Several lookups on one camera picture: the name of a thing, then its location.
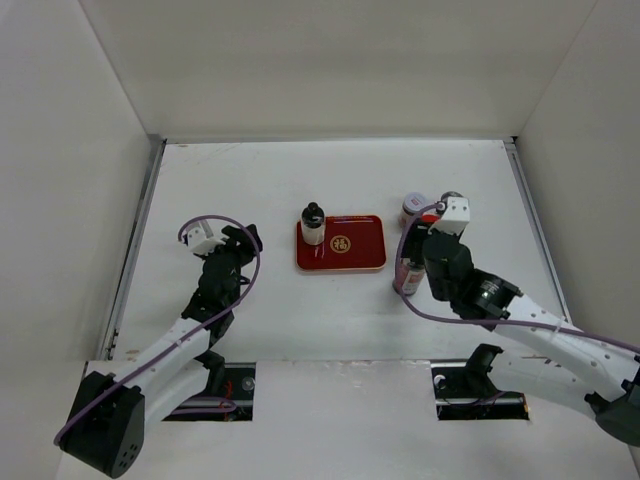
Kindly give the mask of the dark red sauce bottle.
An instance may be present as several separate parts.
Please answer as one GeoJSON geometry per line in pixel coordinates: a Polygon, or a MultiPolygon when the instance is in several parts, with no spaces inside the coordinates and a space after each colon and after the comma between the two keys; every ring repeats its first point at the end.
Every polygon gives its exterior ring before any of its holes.
{"type": "Polygon", "coordinates": [[[412,296],[418,291],[424,276],[425,267],[422,263],[414,262],[410,258],[401,258],[392,285],[398,294],[412,296]]]}

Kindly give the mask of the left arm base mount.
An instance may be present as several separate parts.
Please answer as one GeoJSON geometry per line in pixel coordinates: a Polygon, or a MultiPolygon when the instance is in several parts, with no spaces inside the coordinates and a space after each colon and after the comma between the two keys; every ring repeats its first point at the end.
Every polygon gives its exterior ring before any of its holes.
{"type": "Polygon", "coordinates": [[[208,351],[196,360],[209,371],[206,387],[174,410],[165,422],[243,422],[253,419],[257,365],[228,363],[208,351]]]}

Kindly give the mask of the black cap clear bottle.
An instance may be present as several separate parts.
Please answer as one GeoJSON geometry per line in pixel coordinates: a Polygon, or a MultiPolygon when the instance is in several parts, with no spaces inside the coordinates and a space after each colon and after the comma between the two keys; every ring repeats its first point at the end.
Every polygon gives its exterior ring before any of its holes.
{"type": "Polygon", "coordinates": [[[326,230],[324,210],[316,203],[309,202],[300,215],[301,233],[304,242],[311,246],[323,243],[326,230]]]}

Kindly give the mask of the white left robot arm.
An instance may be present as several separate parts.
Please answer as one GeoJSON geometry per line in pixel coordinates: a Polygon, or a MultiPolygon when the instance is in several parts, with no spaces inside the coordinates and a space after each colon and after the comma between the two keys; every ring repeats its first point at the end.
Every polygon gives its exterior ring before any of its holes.
{"type": "Polygon", "coordinates": [[[120,369],[86,375],[54,438],[61,451],[111,479],[131,468],[151,425],[197,394],[210,399],[223,390],[225,361],[212,348],[256,282],[242,270],[261,264],[263,244],[255,225],[231,218],[216,238],[208,231],[211,219],[196,217],[178,233],[203,261],[197,287],[178,319],[120,369]]]}

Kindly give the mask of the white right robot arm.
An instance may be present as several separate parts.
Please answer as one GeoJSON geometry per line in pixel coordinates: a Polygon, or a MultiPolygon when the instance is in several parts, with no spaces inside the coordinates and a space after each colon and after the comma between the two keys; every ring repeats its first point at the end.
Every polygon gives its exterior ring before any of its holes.
{"type": "Polygon", "coordinates": [[[590,335],[539,306],[518,286],[477,268],[458,233],[440,223],[405,225],[395,273],[413,267],[452,323],[472,324],[532,350],[510,353],[481,343],[465,364],[437,382],[445,399],[468,398],[462,418],[496,397],[530,394],[574,410],[616,440],[639,444],[639,350],[590,335]]]}

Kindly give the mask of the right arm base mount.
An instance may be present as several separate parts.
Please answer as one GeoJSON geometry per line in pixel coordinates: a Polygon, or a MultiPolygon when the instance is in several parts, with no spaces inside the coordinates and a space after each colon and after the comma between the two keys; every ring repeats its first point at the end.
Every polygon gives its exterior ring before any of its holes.
{"type": "Polygon", "coordinates": [[[440,421],[529,420],[525,396],[501,391],[489,379],[491,363],[502,352],[498,346],[481,344],[466,360],[430,364],[440,421]]]}

